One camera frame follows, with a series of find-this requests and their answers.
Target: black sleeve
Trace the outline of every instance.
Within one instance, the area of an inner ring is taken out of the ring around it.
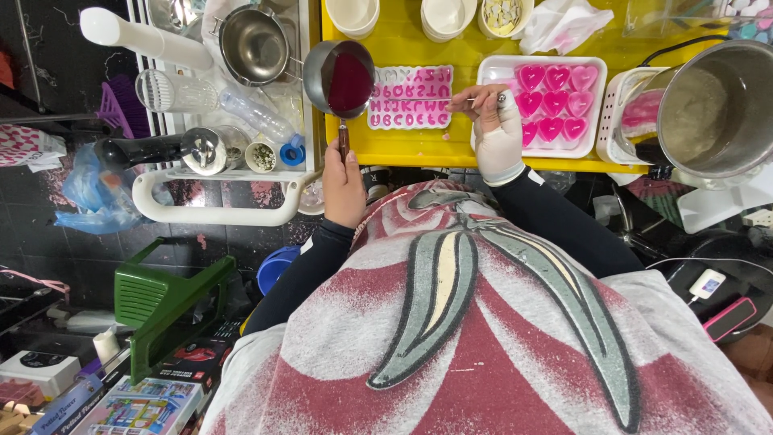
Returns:
[[[271,291],[255,307],[242,335],[288,321],[324,281],[341,269],[352,247],[354,230],[325,219],[312,236],[312,247],[285,270]]]
[[[597,278],[644,270],[622,240],[529,172],[527,166],[518,178],[491,189],[508,221],[553,242]]]

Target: hand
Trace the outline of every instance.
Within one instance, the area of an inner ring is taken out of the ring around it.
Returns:
[[[505,96],[501,103],[499,95]],[[451,98],[446,110],[464,113],[473,121],[475,158],[489,186],[507,184],[523,172],[521,116],[506,84],[468,87]]]
[[[365,214],[365,186],[363,175],[353,150],[341,163],[338,138],[325,151],[325,170],[322,171],[322,192],[325,195],[325,218],[347,228],[357,228]]]

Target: yellow tray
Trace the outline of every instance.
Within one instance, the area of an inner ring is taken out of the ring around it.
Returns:
[[[606,62],[608,80],[617,73],[639,65],[649,54],[667,46],[706,34],[705,29],[694,29],[673,38],[632,39],[621,36],[628,2],[622,0],[591,0],[599,9],[612,9],[615,18],[601,31],[571,52],[571,56],[595,56]],[[456,39],[447,43],[433,43],[421,30],[421,0],[386,0],[381,2],[381,13],[373,34],[360,41],[373,56],[377,67],[419,67],[431,65],[454,66],[453,92],[475,84],[478,65],[492,54],[521,54],[518,41],[486,39],[477,22]],[[322,2],[322,39],[347,39],[338,31]],[[698,43],[675,52],[664,54],[653,66],[673,66],[715,42]],[[476,167],[475,154],[470,147],[472,123],[462,114],[454,114],[447,129],[371,130],[366,116],[347,122],[352,149],[361,164],[385,166],[440,166]],[[338,135],[339,120],[325,116],[328,140]],[[443,140],[445,133],[450,140]],[[647,166],[623,166],[599,159],[595,150],[582,159],[525,158],[536,170],[570,170],[584,172],[646,173]]]

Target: wooden pan handle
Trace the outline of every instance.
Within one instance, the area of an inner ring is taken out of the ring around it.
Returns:
[[[339,127],[339,152],[341,153],[341,162],[346,166],[346,156],[349,155],[349,128],[346,125]]]

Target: cart handle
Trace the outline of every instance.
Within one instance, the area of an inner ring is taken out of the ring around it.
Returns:
[[[158,222],[179,224],[248,225],[278,227],[286,224],[298,213],[301,192],[322,175],[322,171],[299,174],[288,182],[284,203],[273,210],[259,208],[182,207],[161,205],[153,199],[152,189],[158,183],[172,180],[167,173],[172,169],[143,173],[135,179],[132,197],[140,213]]]

